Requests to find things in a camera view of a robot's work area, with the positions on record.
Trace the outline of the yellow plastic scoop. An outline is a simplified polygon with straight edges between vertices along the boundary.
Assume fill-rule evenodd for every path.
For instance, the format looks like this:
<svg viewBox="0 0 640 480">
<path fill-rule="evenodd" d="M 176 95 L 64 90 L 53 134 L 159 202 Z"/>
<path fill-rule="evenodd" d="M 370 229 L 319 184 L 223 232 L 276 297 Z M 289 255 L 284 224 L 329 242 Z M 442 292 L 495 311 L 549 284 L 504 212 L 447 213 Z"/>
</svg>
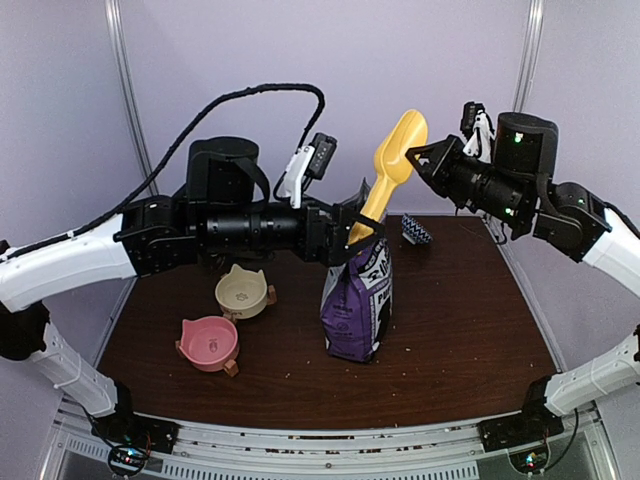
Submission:
<svg viewBox="0 0 640 480">
<path fill-rule="evenodd" d="M 360 214 L 380 223 L 396 188 L 406 183 L 413 172 L 406 153 L 410 148 L 424 146 L 428 124 L 416 109 L 407 110 L 387 134 L 374 154 L 376 180 L 360 209 Z"/>
</svg>

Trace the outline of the purple pet food bag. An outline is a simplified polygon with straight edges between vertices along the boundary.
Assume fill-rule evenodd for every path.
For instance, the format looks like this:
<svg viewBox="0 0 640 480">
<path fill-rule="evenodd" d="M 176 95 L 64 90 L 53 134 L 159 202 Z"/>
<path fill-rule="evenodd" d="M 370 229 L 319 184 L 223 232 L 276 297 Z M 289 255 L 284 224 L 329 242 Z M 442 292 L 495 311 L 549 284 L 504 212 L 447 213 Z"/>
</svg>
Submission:
<svg viewBox="0 0 640 480">
<path fill-rule="evenodd" d="M 393 268 L 381 237 L 348 262 L 331 267 L 320 303 L 325 349 L 333 357 L 369 363 L 391 318 Z"/>
</svg>

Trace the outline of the cream cat-ear pet bowl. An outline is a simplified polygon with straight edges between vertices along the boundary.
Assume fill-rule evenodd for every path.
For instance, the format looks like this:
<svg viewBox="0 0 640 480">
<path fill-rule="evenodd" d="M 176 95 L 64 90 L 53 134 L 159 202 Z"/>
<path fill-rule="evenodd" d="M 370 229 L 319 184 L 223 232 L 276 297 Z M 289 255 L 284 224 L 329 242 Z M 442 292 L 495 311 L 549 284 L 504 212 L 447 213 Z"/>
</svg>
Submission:
<svg viewBox="0 0 640 480">
<path fill-rule="evenodd" d="M 222 315 L 232 322 L 256 317 L 277 302 L 275 287 L 262 269 L 248 270 L 238 264 L 221 277 L 214 295 Z"/>
</svg>

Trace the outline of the pink cat-ear pet bowl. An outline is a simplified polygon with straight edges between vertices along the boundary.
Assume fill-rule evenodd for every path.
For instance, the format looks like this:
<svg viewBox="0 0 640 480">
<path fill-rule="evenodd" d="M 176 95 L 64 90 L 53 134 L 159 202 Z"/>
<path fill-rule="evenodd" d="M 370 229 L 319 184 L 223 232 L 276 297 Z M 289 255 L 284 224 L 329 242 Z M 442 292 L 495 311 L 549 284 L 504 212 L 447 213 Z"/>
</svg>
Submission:
<svg viewBox="0 0 640 480">
<path fill-rule="evenodd" d="M 183 319 L 181 337 L 175 342 L 178 354 L 205 373 L 223 371 L 233 378 L 239 374 L 239 335 L 235 324 L 221 316 Z"/>
</svg>

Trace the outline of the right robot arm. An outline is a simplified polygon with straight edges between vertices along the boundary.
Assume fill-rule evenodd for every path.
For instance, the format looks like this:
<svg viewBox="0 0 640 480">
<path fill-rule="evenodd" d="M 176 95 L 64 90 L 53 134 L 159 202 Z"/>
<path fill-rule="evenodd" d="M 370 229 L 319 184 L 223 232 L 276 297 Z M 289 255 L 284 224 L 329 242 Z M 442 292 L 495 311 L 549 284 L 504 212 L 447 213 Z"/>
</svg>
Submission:
<svg viewBox="0 0 640 480">
<path fill-rule="evenodd" d="M 481 210 L 518 239 L 546 241 L 577 263 L 604 272 L 633 294 L 639 292 L 639 231 L 615 205 L 575 182 L 553 181 L 559 129 L 549 120 L 519 112 L 498 116 L 494 149 L 485 163 L 450 135 L 405 149 L 421 179 L 458 208 Z M 535 440 L 577 407 L 639 381 L 639 333 L 564 373 L 543 377 L 527 391 L 513 419 L 519 440 Z"/>
</svg>

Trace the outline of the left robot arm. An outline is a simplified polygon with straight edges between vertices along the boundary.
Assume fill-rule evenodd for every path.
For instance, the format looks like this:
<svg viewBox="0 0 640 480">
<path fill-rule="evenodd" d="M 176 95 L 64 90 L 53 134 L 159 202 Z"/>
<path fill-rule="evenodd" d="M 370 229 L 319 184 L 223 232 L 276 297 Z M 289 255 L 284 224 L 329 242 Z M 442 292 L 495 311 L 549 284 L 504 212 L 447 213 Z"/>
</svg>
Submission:
<svg viewBox="0 0 640 480">
<path fill-rule="evenodd" d="M 96 226 L 1 254 L 1 354 L 32 361 L 55 388 L 123 444 L 144 424 L 128 389 L 100 374 L 53 325 L 45 300 L 106 280 L 142 278 L 216 256 L 289 250 L 333 267 L 383 234 L 354 200 L 274 202 L 251 140 L 221 136 L 194 142 L 185 184 L 173 195 L 135 198 Z"/>
</svg>

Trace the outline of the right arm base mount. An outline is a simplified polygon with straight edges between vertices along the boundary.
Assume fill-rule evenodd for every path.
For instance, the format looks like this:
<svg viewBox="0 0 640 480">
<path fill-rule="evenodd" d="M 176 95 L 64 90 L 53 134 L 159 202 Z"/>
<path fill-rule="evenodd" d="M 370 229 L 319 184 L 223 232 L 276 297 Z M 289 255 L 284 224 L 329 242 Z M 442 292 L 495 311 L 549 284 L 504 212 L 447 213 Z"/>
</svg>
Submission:
<svg viewBox="0 0 640 480">
<path fill-rule="evenodd" d="M 483 420 L 477 428 L 484 451 L 506 450 L 510 465 L 524 475 L 542 473 L 551 464 L 549 439 L 564 432 L 558 417 L 525 413 Z"/>
</svg>

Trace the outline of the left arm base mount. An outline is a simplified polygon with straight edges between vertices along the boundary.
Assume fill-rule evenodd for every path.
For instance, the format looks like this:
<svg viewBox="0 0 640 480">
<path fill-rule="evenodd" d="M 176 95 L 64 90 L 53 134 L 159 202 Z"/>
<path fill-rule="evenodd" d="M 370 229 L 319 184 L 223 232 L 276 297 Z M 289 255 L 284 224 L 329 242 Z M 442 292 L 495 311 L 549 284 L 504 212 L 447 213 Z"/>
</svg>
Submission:
<svg viewBox="0 0 640 480">
<path fill-rule="evenodd" d="M 106 463 L 116 479 L 130 479 L 147 466 L 153 452 L 170 454 L 179 433 L 175 422 L 132 415 L 88 416 L 91 433 L 108 449 Z"/>
</svg>

